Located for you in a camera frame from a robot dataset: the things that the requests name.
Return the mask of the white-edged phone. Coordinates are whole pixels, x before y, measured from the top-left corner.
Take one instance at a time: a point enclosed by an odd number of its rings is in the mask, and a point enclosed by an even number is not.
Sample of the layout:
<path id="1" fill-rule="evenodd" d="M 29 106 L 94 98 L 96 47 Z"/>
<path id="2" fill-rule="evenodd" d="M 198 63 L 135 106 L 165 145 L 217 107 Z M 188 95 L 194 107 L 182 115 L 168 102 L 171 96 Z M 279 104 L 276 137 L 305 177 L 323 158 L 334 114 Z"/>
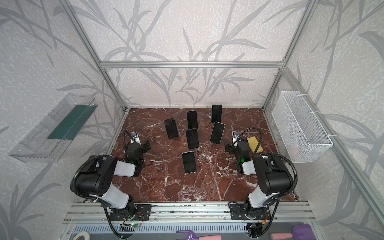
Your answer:
<path id="1" fill-rule="evenodd" d="M 214 144 L 220 144 L 224 134 L 225 125 L 220 122 L 214 122 L 210 141 Z"/>

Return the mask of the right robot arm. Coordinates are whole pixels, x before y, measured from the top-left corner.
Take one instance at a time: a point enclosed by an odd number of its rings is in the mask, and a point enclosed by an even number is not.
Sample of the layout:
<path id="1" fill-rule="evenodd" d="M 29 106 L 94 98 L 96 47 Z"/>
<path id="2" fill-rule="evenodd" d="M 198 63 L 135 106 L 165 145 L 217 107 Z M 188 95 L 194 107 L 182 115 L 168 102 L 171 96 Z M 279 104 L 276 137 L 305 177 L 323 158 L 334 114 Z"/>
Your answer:
<path id="1" fill-rule="evenodd" d="M 258 186 L 244 203 L 229 203 L 232 220 L 262 220 L 265 224 L 272 218 L 269 207 L 291 193 L 297 185 L 298 175 L 291 175 L 285 163 L 289 159 L 275 153 L 259 152 L 260 144 L 252 151 L 248 141 L 234 141 L 225 145 L 225 151 L 236 157 L 237 171 L 242 175 L 255 175 Z"/>

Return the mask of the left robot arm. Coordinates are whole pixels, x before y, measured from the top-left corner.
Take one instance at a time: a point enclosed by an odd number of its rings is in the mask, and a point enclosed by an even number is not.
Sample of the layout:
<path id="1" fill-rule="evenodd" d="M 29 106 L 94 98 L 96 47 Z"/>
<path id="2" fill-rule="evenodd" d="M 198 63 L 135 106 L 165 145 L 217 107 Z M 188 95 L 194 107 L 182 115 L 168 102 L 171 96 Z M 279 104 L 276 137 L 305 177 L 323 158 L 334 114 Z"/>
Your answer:
<path id="1" fill-rule="evenodd" d="M 114 176 L 137 178 L 144 166 L 144 153 L 150 142 L 132 142 L 126 146 L 124 159 L 110 155 L 90 156 L 76 171 L 70 188 L 77 196 L 95 200 L 107 209 L 111 221 L 148 221 L 150 204 L 136 205 L 134 198 L 122 192 L 112 180 Z"/>

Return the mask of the teal phone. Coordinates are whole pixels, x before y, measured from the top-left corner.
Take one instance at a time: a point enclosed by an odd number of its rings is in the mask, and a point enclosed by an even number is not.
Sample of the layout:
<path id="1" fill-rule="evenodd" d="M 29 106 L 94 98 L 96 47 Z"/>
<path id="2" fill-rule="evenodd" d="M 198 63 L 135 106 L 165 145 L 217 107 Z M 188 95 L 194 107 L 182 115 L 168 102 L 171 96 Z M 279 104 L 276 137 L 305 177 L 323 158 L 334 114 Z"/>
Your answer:
<path id="1" fill-rule="evenodd" d="M 185 174 L 191 174 L 197 172 L 195 152 L 189 151 L 182 153 L 182 160 Z"/>

